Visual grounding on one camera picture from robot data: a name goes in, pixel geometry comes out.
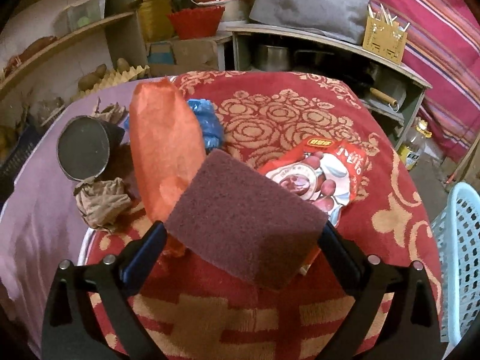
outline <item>egg carton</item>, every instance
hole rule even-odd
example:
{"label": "egg carton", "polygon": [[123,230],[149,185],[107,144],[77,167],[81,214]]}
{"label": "egg carton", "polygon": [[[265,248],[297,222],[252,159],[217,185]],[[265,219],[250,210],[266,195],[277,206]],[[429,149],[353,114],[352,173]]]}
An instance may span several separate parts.
{"label": "egg carton", "polygon": [[130,70],[120,73],[116,70],[108,71],[102,81],[95,84],[92,89],[88,91],[79,91],[75,96],[71,97],[70,101],[74,102],[92,93],[98,92],[102,89],[111,88],[119,84],[128,83],[129,81],[141,80],[150,73],[150,66],[131,67]]}

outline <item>light blue plastic basket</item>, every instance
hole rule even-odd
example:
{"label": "light blue plastic basket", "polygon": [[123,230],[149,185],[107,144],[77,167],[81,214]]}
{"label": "light blue plastic basket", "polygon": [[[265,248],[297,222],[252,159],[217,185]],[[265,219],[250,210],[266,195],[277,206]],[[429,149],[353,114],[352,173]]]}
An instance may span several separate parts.
{"label": "light blue plastic basket", "polygon": [[441,340],[456,346],[480,310],[480,197],[458,183],[432,223],[442,265]]}

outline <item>white wall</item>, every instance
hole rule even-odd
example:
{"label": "white wall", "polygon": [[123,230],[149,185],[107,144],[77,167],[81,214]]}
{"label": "white wall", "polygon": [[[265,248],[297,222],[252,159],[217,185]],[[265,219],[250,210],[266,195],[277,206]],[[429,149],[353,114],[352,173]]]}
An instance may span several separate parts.
{"label": "white wall", "polygon": [[[0,68],[43,36],[54,35],[53,23],[61,10],[76,0],[42,0],[12,17],[0,33]],[[77,92],[78,79],[105,63],[112,68],[105,33],[99,32],[55,55],[0,100],[0,125],[18,120],[22,101],[30,103],[60,96],[66,103]]]}

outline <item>purple cloth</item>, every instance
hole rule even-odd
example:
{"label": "purple cloth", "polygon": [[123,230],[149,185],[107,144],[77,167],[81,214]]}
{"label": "purple cloth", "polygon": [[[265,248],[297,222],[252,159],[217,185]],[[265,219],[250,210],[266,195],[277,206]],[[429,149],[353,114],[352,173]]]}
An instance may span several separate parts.
{"label": "purple cloth", "polygon": [[[77,263],[88,228],[73,196],[76,182],[69,180],[58,164],[57,139],[71,118],[90,115],[99,97],[100,107],[118,102],[128,108],[137,84],[108,88],[68,106],[30,156],[0,217],[0,278],[37,355],[43,312],[57,266],[63,259]],[[123,141],[128,140],[126,133]],[[129,149],[123,145],[114,152],[107,173],[124,178],[130,192],[138,195]]]}

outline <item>orange paper bag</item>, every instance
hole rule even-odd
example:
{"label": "orange paper bag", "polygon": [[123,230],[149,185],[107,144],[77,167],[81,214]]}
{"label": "orange paper bag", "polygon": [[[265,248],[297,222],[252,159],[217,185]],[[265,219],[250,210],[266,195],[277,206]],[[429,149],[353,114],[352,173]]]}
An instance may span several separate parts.
{"label": "orange paper bag", "polygon": [[[197,118],[167,79],[135,88],[130,147],[146,214],[164,222],[206,158]],[[172,239],[168,245],[183,247]]]}

